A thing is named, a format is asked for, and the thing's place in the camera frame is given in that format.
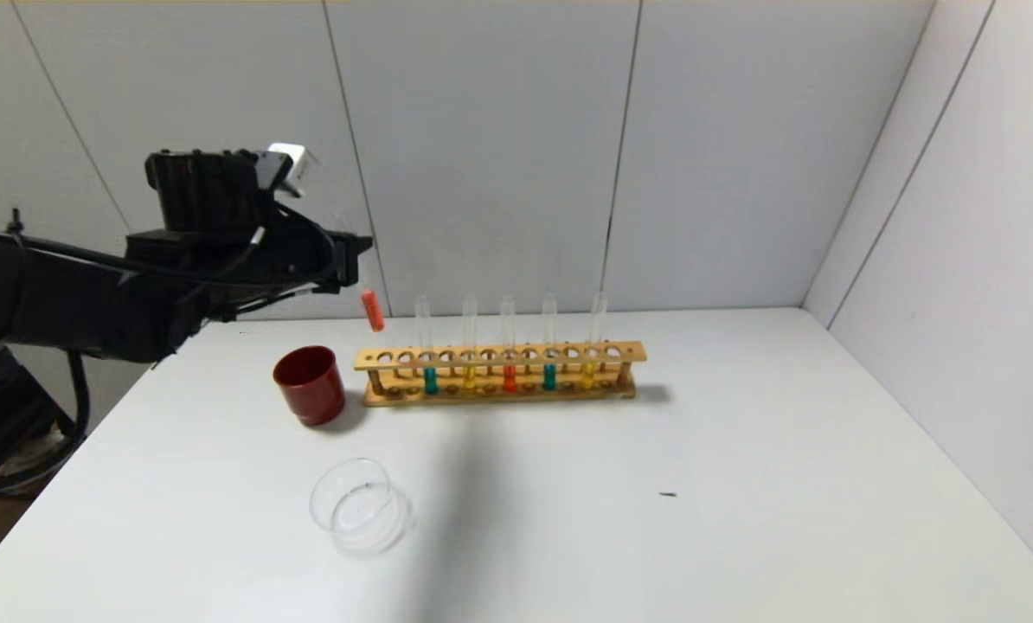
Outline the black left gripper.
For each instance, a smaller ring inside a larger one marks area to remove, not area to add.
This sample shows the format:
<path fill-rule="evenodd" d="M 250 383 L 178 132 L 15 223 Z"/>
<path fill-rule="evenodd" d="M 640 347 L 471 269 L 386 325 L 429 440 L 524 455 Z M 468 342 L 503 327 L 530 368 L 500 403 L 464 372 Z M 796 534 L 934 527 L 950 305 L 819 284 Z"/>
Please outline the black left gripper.
<path fill-rule="evenodd" d="M 270 251 L 283 260 L 290 281 L 314 284 L 338 294 L 359 281 L 359 259 L 374 247 L 373 236 L 323 228 L 310 217 L 278 203 L 280 217 L 270 232 Z"/>

